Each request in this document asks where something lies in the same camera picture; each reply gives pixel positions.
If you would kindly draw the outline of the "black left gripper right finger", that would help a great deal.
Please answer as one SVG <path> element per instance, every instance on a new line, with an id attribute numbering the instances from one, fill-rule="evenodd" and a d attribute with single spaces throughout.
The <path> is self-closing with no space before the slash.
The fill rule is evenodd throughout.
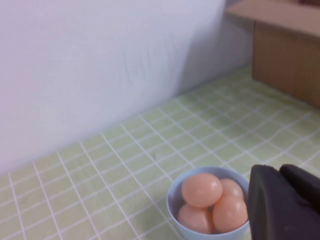
<path id="1" fill-rule="evenodd" d="M 283 164 L 279 172 L 296 192 L 320 213 L 320 178 L 293 164 Z"/>

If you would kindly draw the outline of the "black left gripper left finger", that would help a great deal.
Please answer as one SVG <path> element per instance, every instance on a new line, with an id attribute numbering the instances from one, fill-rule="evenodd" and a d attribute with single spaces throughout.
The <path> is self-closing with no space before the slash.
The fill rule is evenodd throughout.
<path id="1" fill-rule="evenodd" d="M 251 168 L 247 211 L 254 240 L 320 238 L 320 213 L 272 166 Z"/>

